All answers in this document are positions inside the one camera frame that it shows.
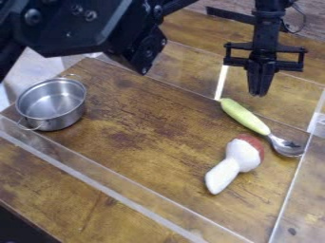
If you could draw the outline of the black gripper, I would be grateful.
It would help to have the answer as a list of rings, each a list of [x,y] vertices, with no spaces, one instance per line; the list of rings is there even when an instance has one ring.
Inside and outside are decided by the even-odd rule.
[[[263,65],[261,96],[265,96],[268,93],[276,71],[304,71],[306,54],[308,53],[304,47],[280,44],[275,51],[253,49],[253,43],[227,43],[224,47],[227,48],[224,64],[247,67],[249,92],[253,96],[260,94],[260,65]],[[249,57],[233,56],[232,51],[235,49],[249,51]],[[298,54],[299,59],[296,61],[282,61],[277,59],[279,53]]]

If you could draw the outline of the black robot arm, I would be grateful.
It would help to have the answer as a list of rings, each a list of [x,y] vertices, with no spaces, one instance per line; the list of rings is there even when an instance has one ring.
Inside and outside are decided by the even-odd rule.
[[[0,0],[0,81],[29,47],[45,57],[104,52],[146,74],[166,45],[164,18],[200,0]],[[249,15],[208,8],[208,14],[255,26],[253,41],[227,43],[249,56],[224,64],[247,70],[249,93],[265,96],[275,74],[302,71],[307,49],[279,42],[288,8],[299,0],[255,0]]]

